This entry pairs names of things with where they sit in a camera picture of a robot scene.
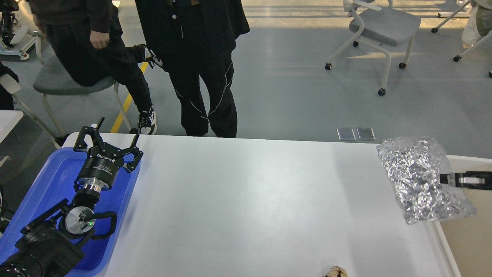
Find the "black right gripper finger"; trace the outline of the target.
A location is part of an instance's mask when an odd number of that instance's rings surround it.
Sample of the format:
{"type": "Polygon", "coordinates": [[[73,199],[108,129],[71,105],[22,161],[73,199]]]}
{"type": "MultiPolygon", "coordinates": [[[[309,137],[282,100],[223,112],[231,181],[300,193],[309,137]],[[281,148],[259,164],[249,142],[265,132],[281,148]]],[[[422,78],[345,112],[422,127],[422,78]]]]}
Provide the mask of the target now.
{"type": "Polygon", "coordinates": [[[490,171],[467,171],[440,174],[439,180],[441,184],[448,184],[452,187],[477,190],[492,189],[492,172],[490,171]]]}

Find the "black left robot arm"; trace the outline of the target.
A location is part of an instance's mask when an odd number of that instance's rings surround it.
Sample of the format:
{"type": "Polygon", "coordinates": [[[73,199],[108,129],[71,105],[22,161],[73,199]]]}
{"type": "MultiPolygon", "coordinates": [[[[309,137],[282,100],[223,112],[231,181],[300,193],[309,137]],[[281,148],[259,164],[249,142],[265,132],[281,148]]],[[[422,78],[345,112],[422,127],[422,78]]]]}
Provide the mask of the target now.
{"type": "Polygon", "coordinates": [[[2,277],[93,277],[108,264],[140,170],[139,134],[105,142],[103,121],[56,150],[1,237],[2,277]]]}

